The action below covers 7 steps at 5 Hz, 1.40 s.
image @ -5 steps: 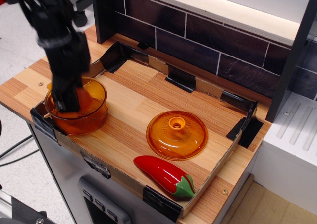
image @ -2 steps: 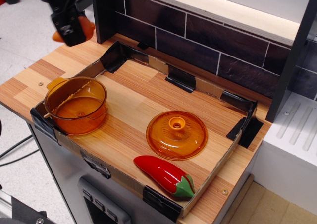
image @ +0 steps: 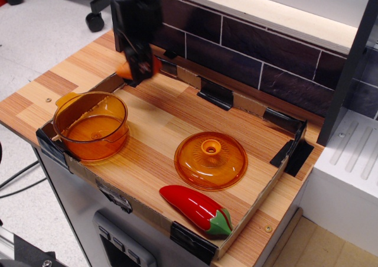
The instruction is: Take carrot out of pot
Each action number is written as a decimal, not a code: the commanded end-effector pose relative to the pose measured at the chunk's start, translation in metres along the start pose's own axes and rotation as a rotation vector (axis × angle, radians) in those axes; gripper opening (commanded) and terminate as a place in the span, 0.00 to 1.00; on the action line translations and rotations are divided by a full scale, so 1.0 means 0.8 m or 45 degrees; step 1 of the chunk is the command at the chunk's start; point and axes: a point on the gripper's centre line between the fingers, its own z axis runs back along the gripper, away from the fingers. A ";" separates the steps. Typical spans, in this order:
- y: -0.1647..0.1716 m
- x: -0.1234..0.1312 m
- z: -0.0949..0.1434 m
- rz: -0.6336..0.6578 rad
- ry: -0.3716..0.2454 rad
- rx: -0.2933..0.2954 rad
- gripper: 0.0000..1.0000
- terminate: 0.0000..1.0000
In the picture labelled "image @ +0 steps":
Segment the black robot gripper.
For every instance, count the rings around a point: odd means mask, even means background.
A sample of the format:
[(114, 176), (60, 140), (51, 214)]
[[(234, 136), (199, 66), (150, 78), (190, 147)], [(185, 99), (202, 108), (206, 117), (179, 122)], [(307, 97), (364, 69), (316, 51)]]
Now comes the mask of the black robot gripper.
[(132, 81), (151, 78), (153, 54), (149, 43), (162, 25), (162, 0), (125, 0), (124, 48)]

